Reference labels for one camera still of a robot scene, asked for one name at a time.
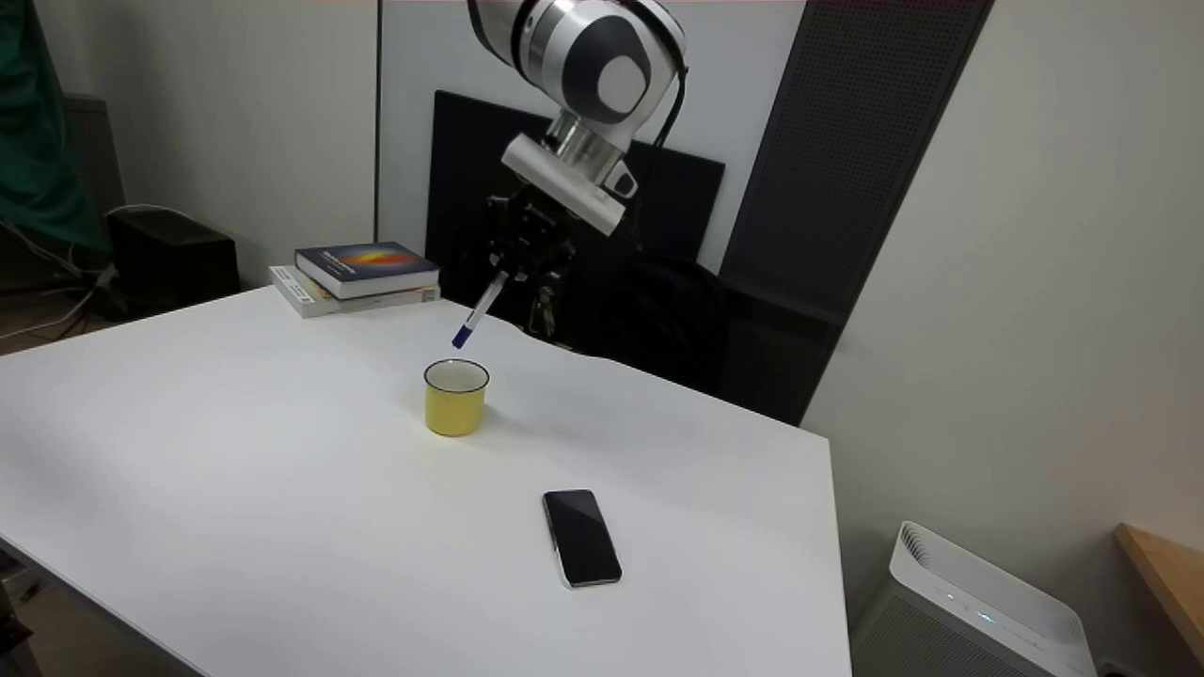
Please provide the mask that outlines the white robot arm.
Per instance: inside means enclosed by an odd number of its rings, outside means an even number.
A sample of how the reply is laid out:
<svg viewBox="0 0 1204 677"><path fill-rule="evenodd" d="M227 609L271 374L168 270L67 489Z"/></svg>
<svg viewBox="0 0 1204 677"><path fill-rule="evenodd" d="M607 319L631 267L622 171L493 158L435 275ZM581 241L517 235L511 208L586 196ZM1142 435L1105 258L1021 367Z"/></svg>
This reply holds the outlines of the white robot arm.
<svg viewBox="0 0 1204 677"><path fill-rule="evenodd" d="M493 243L496 277L528 282L550 243L532 241L528 213L552 203L552 222L609 238L641 192L624 156L636 133L669 103L659 138L684 103L684 31L659 0L467 0L473 36L528 85L558 107L552 125L517 134L502 166L518 177L509 199L511 228Z"/></svg>

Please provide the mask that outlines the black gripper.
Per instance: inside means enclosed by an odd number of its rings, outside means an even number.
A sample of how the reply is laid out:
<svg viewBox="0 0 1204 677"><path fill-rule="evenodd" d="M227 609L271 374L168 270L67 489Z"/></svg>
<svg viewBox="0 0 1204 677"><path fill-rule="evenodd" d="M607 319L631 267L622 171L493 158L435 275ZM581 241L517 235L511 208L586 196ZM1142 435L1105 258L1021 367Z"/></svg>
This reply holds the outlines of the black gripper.
<svg viewBox="0 0 1204 677"><path fill-rule="evenodd" d="M577 219L546 192L518 184L517 192L487 199L491 267L517 277L517 267L535 270L535 296L558 301L565 291L565 263L577 257Z"/></svg>

